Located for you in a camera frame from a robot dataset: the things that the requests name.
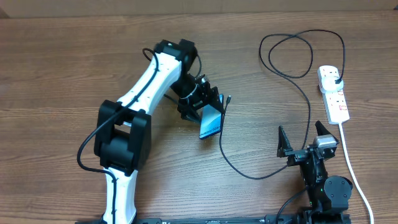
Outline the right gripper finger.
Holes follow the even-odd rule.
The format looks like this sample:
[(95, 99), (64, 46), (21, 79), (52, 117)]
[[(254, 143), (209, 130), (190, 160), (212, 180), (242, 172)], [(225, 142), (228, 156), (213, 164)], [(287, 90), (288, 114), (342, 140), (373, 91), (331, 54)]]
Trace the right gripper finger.
[[(332, 133), (329, 132), (329, 131), (327, 130), (327, 128), (324, 127), (324, 125), (323, 125), (320, 121), (317, 121), (317, 122), (315, 123), (315, 127), (316, 127), (316, 129), (317, 129), (317, 134), (318, 134), (318, 136), (332, 135)], [(338, 143), (339, 143), (339, 140), (338, 140), (334, 135), (332, 135), (332, 137), (335, 139), (336, 143), (338, 144)]]
[(279, 142), (277, 146), (277, 157), (287, 157), (287, 153), (293, 151), (293, 148), (282, 126), (279, 126), (278, 132)]

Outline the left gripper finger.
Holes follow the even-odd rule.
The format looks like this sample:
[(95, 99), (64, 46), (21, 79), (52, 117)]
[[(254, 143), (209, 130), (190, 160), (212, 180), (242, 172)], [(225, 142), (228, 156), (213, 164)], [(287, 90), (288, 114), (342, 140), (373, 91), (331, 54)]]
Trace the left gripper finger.
[(195, 110), (181, 110), (181, 118), (194, 123), (201, 123), (201, 117)]
[(224, 114), (223, 103), (220, 100), (220, 95), (218, 93), (217, 87), (208, 89), (204, 99), (204, 103), (206, 106), (210, 105), (215, 110), (219, 111), (221, 114)]

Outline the Samsung Galaxy smartphone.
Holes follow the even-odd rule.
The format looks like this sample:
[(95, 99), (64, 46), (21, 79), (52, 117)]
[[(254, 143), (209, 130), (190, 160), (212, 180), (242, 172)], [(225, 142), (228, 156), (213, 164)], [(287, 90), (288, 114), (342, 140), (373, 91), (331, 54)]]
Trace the Samsung Galaxy smartphone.
[(221, 131), (222, 113), (211, 105), (206, 105), (202, 111), (200, 123), (200, 139), (206, 139)]

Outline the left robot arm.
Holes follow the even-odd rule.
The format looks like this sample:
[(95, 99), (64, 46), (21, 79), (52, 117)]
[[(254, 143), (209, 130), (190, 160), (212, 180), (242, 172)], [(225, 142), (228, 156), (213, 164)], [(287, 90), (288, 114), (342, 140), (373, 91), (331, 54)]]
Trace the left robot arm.
[(152, 115), (168, 90), (177, 96), (182, 119), (200, 124), (200, 138), (221, 129), (223, 97), (205, 76), (190, 74), (195, 44), (162, 40), (151, 50), (150, 65), (117, 101), (105, 100), (98, 111), (94, 154), (106, 175), (106, 210), (98, 223), (137, 223), (134, 196), (137, 173), (151, 149)]

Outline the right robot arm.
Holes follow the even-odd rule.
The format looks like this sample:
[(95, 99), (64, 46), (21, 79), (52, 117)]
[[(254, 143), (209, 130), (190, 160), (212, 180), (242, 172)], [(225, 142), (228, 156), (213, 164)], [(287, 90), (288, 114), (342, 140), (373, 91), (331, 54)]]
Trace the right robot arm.
[[(301, 150), (294, 150), (282, 126), (279, 126), (277, 157), (286, 157), (287, 166), (299, 166), (305, 188), (288, 199), (275, 217), (276, 223), (350, 223), (349, 215), (343, 212), (349, 207), (353, 184), (346, 177), (329, 176), (325, 161), (335, 157), (339, 144), (320, 121), (315, 123), (318, 136), (312, 144)], [(308, 194), (309, 207), (302, 207), (286, 220), (280, 215), (294, 199)]]

